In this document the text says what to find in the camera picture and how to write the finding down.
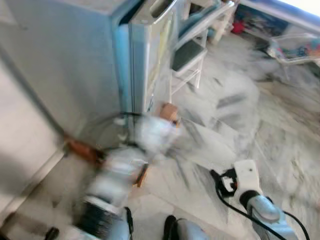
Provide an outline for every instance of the white wall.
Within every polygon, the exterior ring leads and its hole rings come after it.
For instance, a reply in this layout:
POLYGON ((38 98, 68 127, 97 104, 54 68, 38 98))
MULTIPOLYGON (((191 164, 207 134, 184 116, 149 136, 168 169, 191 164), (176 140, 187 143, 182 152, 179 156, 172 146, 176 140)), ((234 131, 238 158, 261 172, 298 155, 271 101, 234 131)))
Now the white wall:
POLYGON ((56 132, 0 61, 0 224, 26 197, 26 187, 61 159, 56 144, 56 132))
POLYGON ((316 34, 320 35, 320 33, 311 32, 309 30, 306 30, 305 28, 289 24, 286 30, 284 31, 283 35, 292 35, 292 34, 304 34, 304 33, 310 33, 310 34, 316 34))
POLYGON ((8 8, 5 0, 0 0, 0 22, 5 22, 9 24, 17 23, 10 9, 8 8))

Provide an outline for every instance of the white table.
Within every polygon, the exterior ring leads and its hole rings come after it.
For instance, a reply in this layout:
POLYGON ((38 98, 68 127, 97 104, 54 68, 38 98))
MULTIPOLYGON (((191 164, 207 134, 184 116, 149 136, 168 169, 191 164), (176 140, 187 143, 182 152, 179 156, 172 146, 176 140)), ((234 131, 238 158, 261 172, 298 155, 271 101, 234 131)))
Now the white table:
MULTIPOLYGON (((269 14, 273 17, 284 20, 290 24, 302 27, 302 28, 306 29, 307 31, 311 31, 312 33, 319 33, 320 34, 320 25, 314 24, 308 20, 302 19, 301 15, 297 16, 292 13, 285 12, 281 9, 277 9, 273 5, 266 4, 263 2, 254 2, 254 1, 250 1, 250 0, 240 0, 240 4, 245 5, 249 8, 252 8, 252 9, 256 9, 260 12, 269 14)), ((248 32, 249 34, 255 35, 259 38, 268 39, 267 36, 264 36, 261 33, 253 32, 248 29, 246 29, 245 31, 248 32)))

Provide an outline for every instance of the white chair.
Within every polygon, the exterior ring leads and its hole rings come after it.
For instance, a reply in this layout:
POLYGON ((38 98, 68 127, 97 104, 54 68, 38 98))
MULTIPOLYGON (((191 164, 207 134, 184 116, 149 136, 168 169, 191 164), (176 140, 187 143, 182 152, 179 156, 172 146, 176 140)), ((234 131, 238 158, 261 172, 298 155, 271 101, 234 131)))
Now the white chair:
POLYGON ((195 78, 195 87, 199 88, 203 61, 208 51, 206 48, 208 28, 214 20, 225 14, 234 5, 233 1, 229 1, 207 7, 191 15, 182 24, 172 63, 173 76, 180 79, 181 82, 173 89, 171 87, 171 95, 193 78, 195 78))

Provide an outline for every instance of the marble floor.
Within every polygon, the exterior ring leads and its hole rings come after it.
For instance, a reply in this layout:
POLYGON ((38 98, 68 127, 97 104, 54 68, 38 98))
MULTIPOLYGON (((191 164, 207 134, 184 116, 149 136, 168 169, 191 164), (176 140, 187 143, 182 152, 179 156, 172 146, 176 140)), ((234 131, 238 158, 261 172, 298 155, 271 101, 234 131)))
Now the marble floor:
MULTIPOLYGON (((256 47, 252 39, 225 36, 218 46, 208 46, 199 89, 191 82, 172 96, 181 136, 165 164, 151 166, 142 187, 134 187, 128 198, 133 239, 162 239, 170 214, 199 224, 213 240, 259 239, 249 220, 219 201, 209 173, 222 173, 241 159, 256 161, 265 195, 298 217, 310 239, 318 239, 320 115, 303 104, 317 109, 319 79, 311 75, 299 85, 305 92, 312 89, 312 97, 295 99, 297 85, 284 84, 277 62, 256 47)), ((41 240, 51 226, 63 232, 94 172, 74 155, 63 158, 1 230, 12 240, 41 240)), ((287 220, 305 239, 298 224, 287 220)))

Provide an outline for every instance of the refrigerator door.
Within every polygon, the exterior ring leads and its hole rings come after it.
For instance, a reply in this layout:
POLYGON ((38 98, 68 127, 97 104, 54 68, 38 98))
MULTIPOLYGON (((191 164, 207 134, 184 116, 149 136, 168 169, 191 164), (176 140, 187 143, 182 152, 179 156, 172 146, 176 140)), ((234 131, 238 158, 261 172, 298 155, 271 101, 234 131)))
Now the refrigerator door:
POLYGON ((95 147, 122 131, 108 120, 121 111, 113 19, 129 2, 6 0, 16 23, 0 18, 0 54, 18 80, 66 134, 95 147))
POLYGON ((133 110, 154 112, 170 100, 171 61, 181 0, 149 0, 129 23, 133 110))

